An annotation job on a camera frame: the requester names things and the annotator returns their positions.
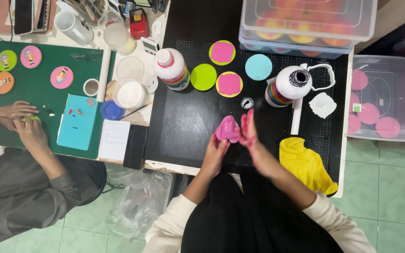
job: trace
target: cartoon girl figure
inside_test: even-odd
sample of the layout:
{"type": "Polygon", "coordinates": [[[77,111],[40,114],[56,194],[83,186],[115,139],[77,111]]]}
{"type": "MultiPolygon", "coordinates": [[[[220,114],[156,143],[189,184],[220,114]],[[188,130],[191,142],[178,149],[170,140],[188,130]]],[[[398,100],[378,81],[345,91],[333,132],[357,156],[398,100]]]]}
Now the cartoon girl figure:
{"type": "Polygon", "coordinates": [[[68,69],[66,67],[64,67],[61,71],[59,71],[59,75],[56,78],[56,84],[60,85],[65,81],[67,77],[67,72],[68,69]]]}
{"type": "Polygon", "coordinates": [[[27,59],[27,61],[29,62],[29,65],[33,65],[33,64],[34,64],[35,56],[32,55],[31,50],[30,50],[30,49],[26,49],[25,52],[24,52],[24,55],[26,55],[26,59],[27,59]]]}
{"type": "Polygon", "coordinates": [[[8,69],[8,65],[10,64],[10,61],[8,60],[8,56],[7,54],[3,54],[1,55],[1,63],[4,66],[4,69],[8,69]]]}
{"type": "Polygon", "coordinates": [[[0,88],[3,87],[8,82],[10,82],[10,78],[5,78],[4,80],[0,80],[0,88]]]}

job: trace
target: gray shirt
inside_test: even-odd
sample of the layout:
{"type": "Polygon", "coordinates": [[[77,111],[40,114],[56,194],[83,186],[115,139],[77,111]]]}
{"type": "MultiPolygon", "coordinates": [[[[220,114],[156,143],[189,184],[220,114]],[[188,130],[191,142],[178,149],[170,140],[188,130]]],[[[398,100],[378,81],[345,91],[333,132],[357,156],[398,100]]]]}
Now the gray shirt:
{"type": "Polygon", "coordinates": [[[49,227],[97,194],[90,179],[94,161],[58,158],[68,171],[49,180],[28,151],[0,156],[0,242],[31,228],[49,227]]]}

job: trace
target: cream sleeve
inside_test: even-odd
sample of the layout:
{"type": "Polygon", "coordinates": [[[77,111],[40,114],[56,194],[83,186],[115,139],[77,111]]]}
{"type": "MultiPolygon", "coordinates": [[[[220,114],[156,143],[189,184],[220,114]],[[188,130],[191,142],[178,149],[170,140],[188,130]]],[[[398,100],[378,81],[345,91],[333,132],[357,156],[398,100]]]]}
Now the cream sleeve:
{"type": "Polygon", "coordinates": [[[302,210],[312,220],[322,226],[345,253],[375,253],[362,229],[340,212],[322,192],[316,192],[315,202],[302,210]]]}
{"type": "Polygon", "coordinates": [[[182,194],[173,198],[166,212],[146,232],[143,253],[177,253],[182,243],[185,224],[196,204],[182,194]]]}

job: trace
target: plastic storage box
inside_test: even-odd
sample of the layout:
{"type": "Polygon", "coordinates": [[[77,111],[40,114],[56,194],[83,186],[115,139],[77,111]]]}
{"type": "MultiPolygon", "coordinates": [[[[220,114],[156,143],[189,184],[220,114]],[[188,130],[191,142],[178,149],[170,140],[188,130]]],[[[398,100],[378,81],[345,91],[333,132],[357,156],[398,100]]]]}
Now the plastic storage box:
{"type": "Polygon", "coordinates": [[[353,49],[353,47],[343,49],[343,48],[328,48],[328,47],[317,47],[307,45],[293,45],[269,41],[255,41],[243,38],[242,34],[243,28],[240,27],[239,32],[240,49],[259,51],[263,53],[315,57],[322,59],[336,59],[340,55],[349,54],[353,49]]]}
{"type": "Polygon", "coordinates": [[[405,141],[405,57],[355,55],[348,136],[405,141]]]}
{"type": "Polygon", "coordinates": [[[243,0],[243,38],[351,48],[374,32],[377,0],[243,0]]]}

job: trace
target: black smartphone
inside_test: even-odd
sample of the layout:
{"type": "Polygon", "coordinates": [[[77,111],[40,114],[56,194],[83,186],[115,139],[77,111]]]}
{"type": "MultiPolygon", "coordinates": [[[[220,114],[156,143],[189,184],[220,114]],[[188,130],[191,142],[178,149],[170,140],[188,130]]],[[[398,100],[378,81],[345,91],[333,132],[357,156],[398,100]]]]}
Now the black smartphone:
{"type": "Polygon", "coordinates": [[[14,34],[21,35],[31,33],[33,30],[33,6],[34,0],[18,0],[15,1],[15,25],[14,34]]]}
{"type": "Polygon", "coordinates": [[[123,167],[139,170],[143,166],[148,127],[131,125],[127,137],[123,167]]]}

